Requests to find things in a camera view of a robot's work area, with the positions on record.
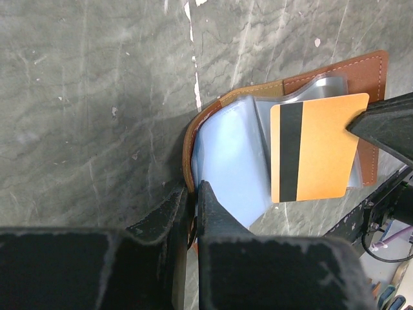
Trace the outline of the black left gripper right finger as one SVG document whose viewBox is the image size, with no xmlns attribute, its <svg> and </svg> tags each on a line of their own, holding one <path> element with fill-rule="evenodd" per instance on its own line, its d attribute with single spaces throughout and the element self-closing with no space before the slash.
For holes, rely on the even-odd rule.
<svg viewBox="0 0 413 310">
<path fill-rule="evenodd" d="M 327 237 L 256 236 L 198 191 L 201 309 L 375 309 L 353 248 Z"/>
</svg>

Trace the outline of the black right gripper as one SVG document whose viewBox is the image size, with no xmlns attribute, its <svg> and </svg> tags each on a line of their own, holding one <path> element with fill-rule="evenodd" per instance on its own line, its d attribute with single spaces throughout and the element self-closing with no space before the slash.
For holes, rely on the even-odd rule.
<svg viewBox="0 0 413 310">
<path fill-rule="evenodd" d="M 361 237 L 383 231 L 387 220 L 412 225 L 412 93 L 377 101 L 346 127 L 353 135 L 391 154 L 409 167 L 396 171 L 325 235 L 356 247 Z"/>
</svg>

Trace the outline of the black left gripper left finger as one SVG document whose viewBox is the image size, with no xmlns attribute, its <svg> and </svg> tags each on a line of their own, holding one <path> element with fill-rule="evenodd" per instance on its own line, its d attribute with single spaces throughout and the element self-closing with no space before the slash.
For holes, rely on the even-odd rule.
<svg viewBox="0 0 413 310">
<path fill-rule="evenodd" d="M 182 309 L 188 191 L 126 229 L 2 227 L 2 309 Z"/>
</svg>

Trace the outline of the gold credit card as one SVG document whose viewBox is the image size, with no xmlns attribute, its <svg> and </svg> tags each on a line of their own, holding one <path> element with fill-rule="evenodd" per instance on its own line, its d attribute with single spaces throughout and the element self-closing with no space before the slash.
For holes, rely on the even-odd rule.
<svg viewBox="0 0 413 310">
<path fill-rule="evenodd" d="M 274 203 L 344 196 L 358 137 L 347 125 L 367 108 L 367 93 L 275 105 L 270 109 Z"/>
</svg>

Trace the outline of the brown leather card holder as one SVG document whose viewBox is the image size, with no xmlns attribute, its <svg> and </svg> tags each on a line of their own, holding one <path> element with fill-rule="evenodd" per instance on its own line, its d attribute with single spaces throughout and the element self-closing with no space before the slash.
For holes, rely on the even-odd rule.
<svg viewBox="0 0 413 310">
<path fill-rule="evenodd" d="M 183 142 L 183 175 L 189 193 L 201 181 L 212 186 L 218 202 L 249 228 L 271 206 L 265 144 L 250 96 L 291 96 L 318 76 L 344 75 L 351 94 L 365 91 L 372 102 L 385 96 L 388 53 L 378 50 L 352 59 L 263 84 L 231 90 L 201 111 L 189 124 Z"/>
</svg>

